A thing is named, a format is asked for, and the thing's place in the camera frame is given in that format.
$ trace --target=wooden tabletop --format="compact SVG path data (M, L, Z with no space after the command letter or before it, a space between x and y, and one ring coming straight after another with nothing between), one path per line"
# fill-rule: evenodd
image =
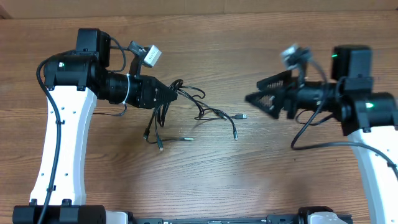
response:
M370 45L375 91L397 96L397 23L397 11L0 20L0 223L11 222L13 206L27 205L39 172L47 102L35 70L43 59L74 49L80 27L98 27L122 45L155 44L163 55L143 74L166 85L181 78L205 90L209 105L248 115L236 121L234 141L227 121L197 125L197 109L179 98L160 134L195 141L165 143L161 154L142 139L151 111L129 107L123 117L94 115L85 164L87 204L162 218L261 217L326 205L368 223L352 151L291 150L301 125L285 113L271 119L244 96L256 91L258 80L284 70L279 54L294 43L311 47L327 72L334 46ZM112 51L110 68L121 63L120 52ZM314 69L308 72L309 79L320 80ZM96 111L121 109L98 101ZM299 145L337 140L345 140L340 125L328 121L309 128Z

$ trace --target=table surface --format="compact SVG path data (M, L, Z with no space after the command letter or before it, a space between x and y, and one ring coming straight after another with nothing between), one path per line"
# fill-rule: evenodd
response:
M163 55L143 74L167 85L181 78L205 90L211 106L248 115L236 122L234 141L227 121L197 125L197 109L179 98L160 134L195 141L165 143L161 154L142 139L151 111L129 107L123 117L94 115L85 164L87 204L163 218L261 217L326 205L368 223L352 151L291 150L301 126L285 114L271 119L244 96L256 91L258 80L284 70L279 54L294 43L310 46L326 71L333 46L370 45L375 91L396 96L397 22L397 11L0 21L0 223L11 222L13 206L28 203L39 172L47 101L35 70L43 59L73 49L80 27L98 27L122 45L155 44ZM112 51L110 68L120 67L121 59ZM314 69L308 72L309 79L320 80ZM121 109L99 101L96 111ZM344 139L340 125L328 121L309 128L299 144Z

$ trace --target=wooden table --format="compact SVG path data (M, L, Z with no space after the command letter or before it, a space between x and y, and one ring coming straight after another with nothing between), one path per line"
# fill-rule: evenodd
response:
M351 150L292 151L301 125L285 114L271 119L244 96L256 91L258 80L284 70L279 54L294 43L311 46L327 71L333 46L370 45L375 91L398 95L397 23L397 11L0 21L0 223L11 222L13 206L28 203L40 167L47 103L35 70L43 59L74 49L79 27L98 27L123 45L131 40L157 45L163 55L143 74L166 84L182 78L205 90L208 104L249 117L236 122L234 141L227 121L194 127L197 109L179 98L160 133L196 140L165 143L159 154L142 139L151 111L130 107L121 118L94 115L86 153L87 204L163 218L261 217L327 205L368 223ZM121 62L120 52L112 51L111 68ZM320 79L314 69L309 78ZM96 110L121 109L99 101ZM299 144L344 139L340 125L329 121L309 128Z

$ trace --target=wall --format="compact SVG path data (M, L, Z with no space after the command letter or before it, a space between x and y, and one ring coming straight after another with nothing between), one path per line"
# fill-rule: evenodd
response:
M398 7L398 2L396 0L0 0L0 5L11 18L30 19L245 12L394 10Z

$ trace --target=green led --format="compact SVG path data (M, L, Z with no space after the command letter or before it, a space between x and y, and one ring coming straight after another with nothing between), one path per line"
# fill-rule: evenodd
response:
M372 108L372 107L374 107L373 103L366 103L366 108Z

